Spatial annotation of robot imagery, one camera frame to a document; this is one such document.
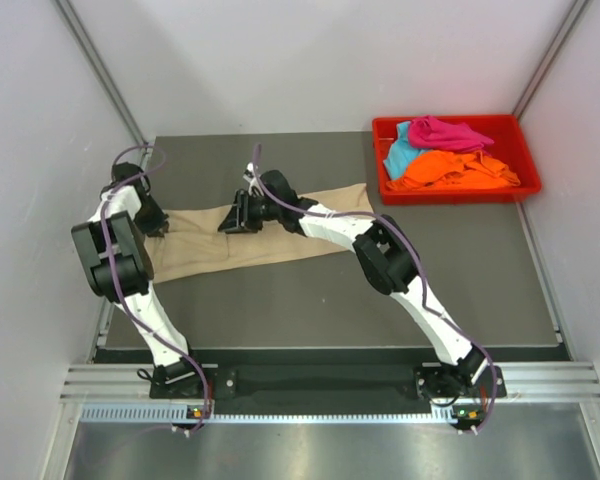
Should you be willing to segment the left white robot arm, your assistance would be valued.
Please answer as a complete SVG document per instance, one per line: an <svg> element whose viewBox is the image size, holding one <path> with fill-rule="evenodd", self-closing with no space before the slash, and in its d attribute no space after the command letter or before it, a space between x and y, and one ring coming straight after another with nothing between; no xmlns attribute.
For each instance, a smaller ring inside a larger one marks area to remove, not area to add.
<svg viewBox="0 0 600 480"><path fill-rule="evenodd" d="M71 228L89 287L125 313L149 347L153 372L140 369L137 375L150 383L152 398L206 400L207 374L158 299L144 245L148 238L164 237L169 217L140 166L118 163L111 176L96 213Z"/></svg>

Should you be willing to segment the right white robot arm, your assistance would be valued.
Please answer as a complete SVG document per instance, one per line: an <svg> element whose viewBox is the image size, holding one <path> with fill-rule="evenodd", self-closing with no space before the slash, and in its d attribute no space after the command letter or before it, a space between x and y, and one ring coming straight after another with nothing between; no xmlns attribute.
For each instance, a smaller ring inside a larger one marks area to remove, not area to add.
<svg viewBox="0 0 600 480"><path fill-rule="evenodd" d="M441 363L431 380L431 399L457 399L472 394L489 372L490 395L497 393L496 369L485 350L452 320L429 286L419 255L395 221L369 211L338 212L300 196L278 170L259 173L250 163L246 189L236 191L218 231L257 233L266 222L306 238L319 239L355 254L367 282L395 300L411 316L434 348Z"/></svg>

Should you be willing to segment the beige t shirt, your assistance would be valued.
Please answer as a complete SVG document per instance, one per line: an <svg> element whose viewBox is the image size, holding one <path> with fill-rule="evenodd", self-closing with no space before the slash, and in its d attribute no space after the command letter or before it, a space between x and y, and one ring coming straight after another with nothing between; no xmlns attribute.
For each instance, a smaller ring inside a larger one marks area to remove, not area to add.
<svg viewBox="0 0 600 480"><path fill-rule="evenodd" d="M170 210L169 231L144 240L154 269L163 283L204 273L302 260L345 249L334 243L291 234L277 222L255 234L217 231L228 205L205 210Z"/></svg>

